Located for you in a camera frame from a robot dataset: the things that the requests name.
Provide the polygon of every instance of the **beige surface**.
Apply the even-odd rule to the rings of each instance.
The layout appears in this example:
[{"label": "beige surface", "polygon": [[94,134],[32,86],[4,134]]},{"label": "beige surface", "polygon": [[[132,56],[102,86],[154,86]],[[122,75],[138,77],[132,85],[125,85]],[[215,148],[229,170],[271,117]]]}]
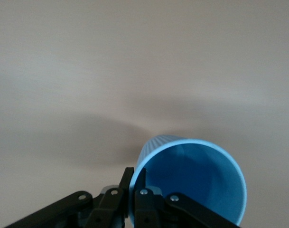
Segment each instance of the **beige surface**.
[{"label": "beige surface", "polygon": [[289,227],[289,1],[0,1],[0,228],[160,133],[237,160],[242,227]]}]

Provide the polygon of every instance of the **blue plastic cup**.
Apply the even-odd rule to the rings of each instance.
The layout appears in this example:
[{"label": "blue plastic cup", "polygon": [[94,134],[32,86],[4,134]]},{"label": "blue plastic cup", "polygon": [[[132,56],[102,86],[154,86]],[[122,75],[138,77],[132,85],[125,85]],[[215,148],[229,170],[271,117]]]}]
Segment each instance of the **blue plastic cup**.
[{"label": "blue plastic cup", "polygon": [[156,136],[143,146],[130,183],[130,218],[134,224],[132,194],[140,171],[146,185],[166,197],[180,192],[239,225],[246,207],[246,184],[236,161],[221,147],[204,140],[173,135]]}]

